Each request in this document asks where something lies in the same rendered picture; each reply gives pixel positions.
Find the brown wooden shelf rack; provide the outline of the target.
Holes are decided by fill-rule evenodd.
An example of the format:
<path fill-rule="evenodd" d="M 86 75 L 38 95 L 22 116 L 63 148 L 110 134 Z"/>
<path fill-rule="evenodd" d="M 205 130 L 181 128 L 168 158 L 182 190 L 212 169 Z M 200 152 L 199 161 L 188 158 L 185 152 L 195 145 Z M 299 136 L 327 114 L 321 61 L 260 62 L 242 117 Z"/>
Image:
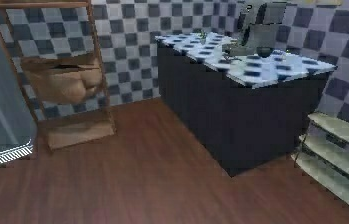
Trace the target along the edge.
<path fill-rule="evenodd" d="M 26 58 L 26 56 L 20 55 L 19 62 L 15 63 L 9 53 L 9 50 L 5 48 L 6 43 L 4 41 L 3 35 L 0 32 L 0 36 L 2 37 L 2 46 L 4 47 L 4 51 L 9 62 L 11 63 L 11 68 L 13 69 L 14 75 L 18 81 L 18 86 L 23 94 L 26 105 L 37 127 L 37 135 L 42 137 L 46 141 L 50 151 L 55 151 L 69 146 L 100 139 L 116 133 L 114 119 L 110 111 L 110 96 L 107 90 L 107 80 L 103 68 L 103 60 L 100 52 L 95 19 L 93 16 L 92 0 L 0 0 L 0 11 L 3 14 L 6 14 L 9 9 L 80 7 L 86 9 L 90 35 L 92 37 L 93 43 L 93 49 L 86 53 L 93 53 L 96 56 L 100 63 L 100 71 L 102 72 L 103 82 L 101 84 L 101 90 L 98 93 L 104 94 L 105 106 L 101 109 L 89 112 L 81 112 L 62 118 L 44 117 L 44 119 L 39 119 L 36 115 L 35 108 L 31 104 L 30 98 L 25 88 L 23 87 L 22 79 L 26 78 L 26 76 L 23 73 L 20 61 L 22 58 Z M 37 97 L 35 91 L 34 95 L 37 99 L 37 102 L 39 103 L 40 109 L 44 110 L 44 103 L 48 101 L 40 100 Z"/>

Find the black counter cabinet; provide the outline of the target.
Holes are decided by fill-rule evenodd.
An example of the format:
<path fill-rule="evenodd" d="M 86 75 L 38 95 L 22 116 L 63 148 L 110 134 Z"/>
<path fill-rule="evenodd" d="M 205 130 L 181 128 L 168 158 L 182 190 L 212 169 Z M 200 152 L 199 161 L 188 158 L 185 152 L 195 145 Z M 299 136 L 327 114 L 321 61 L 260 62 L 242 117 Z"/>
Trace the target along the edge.
<path fill-rule="evenodd" d="M 230 37 L 157 37 L 159 94 L 219 165 L 235 176 L 293 151 L 335 66 L 273 50 L 228 56 Z"/>

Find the small green plant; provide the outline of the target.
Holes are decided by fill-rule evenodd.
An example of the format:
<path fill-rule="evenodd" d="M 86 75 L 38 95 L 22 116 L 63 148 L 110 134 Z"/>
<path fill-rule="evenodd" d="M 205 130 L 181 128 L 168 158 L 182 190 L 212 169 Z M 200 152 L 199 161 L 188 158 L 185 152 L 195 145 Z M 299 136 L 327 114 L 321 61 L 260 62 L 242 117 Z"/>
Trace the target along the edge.
<path fill-rule="evenodd" d="M 198 36 L 201 44 L 206 43 L 206 39 L 207 39 L 208 34 L 205 31 L 200 30 L 199 32 L 196 32 L 196 35 Z"/>

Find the grey coffee machine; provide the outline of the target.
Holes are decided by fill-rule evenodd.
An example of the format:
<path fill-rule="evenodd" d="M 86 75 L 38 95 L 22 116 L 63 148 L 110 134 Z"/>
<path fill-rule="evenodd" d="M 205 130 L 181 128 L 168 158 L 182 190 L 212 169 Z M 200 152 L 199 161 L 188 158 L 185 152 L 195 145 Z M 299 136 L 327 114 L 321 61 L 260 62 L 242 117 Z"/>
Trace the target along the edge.
<path fill-rule="evenodd" d="M 279 26 L 282 24 L 286 0 L 246 0 L 241 8 L 236 42 L 222 45 L 228 57 L 254 55 L 258 47 L 275 47 Z"/>

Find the black bowl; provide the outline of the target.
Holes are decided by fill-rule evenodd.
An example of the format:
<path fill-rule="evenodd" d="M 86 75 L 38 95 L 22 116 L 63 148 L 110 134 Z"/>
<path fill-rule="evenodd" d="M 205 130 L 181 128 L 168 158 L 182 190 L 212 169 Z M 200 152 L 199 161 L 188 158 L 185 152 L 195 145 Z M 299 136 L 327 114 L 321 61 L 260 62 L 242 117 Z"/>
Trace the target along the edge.
<path fill-rule="evenodd" d="M 273 51 L 274 51 L 274 49 L 270 48 L 270 47 L 258 47 L 256 49 L 257 55 L 262 57 L 262 58 L 269 57 L 272 54 Z"/>

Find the pale green shelf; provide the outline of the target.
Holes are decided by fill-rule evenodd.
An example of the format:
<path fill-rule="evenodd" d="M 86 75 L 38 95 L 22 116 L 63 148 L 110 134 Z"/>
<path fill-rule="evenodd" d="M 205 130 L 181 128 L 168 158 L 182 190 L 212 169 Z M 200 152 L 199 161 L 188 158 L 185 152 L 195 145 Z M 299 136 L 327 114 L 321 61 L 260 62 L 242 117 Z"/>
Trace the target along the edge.
<path fill-rule="evenodd" d="M 320 112 L 308 118 L 329 136 L 349 145 L 348 122 Z M 301 135 L 299 141 L 291 155 L 294 165 L 349 205 L 349 151 L 308 133 Z"/>

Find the tan cloth basket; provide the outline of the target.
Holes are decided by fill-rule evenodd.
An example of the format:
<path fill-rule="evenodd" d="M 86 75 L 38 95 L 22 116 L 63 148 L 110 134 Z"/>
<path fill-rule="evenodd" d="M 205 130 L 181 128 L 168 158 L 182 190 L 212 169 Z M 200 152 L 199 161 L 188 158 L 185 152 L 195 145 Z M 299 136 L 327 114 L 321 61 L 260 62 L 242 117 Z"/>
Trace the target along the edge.
<path fill-rule="evenodd" d="M 20 65 L 42 101 L 79 104 L 101 90 L 102 72 L 93 53 L 59 59 L 26 57 Z"/>

